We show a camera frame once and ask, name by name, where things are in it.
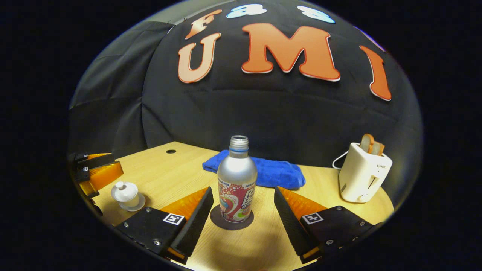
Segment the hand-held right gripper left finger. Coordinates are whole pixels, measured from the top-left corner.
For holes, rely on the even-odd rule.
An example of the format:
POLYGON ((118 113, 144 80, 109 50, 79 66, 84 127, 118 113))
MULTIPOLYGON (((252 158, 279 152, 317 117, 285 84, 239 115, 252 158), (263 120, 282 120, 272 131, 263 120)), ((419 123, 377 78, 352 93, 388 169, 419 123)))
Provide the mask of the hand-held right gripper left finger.
POLYGON ((162 209, 145 207, 115 228, 151 253, 186 264, 213 202, 211 187, 205 187, 162 209))

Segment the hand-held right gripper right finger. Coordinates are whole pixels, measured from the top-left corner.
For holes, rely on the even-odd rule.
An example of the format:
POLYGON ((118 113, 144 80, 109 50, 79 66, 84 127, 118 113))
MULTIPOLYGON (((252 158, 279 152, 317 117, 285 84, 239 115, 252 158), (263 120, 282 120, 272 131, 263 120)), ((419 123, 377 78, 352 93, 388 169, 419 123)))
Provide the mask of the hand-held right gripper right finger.
POLYGON ((279 186, 275 187, 274 204, 302 263, 330 259, 382 226, 343 206, 327 208, 279 186))

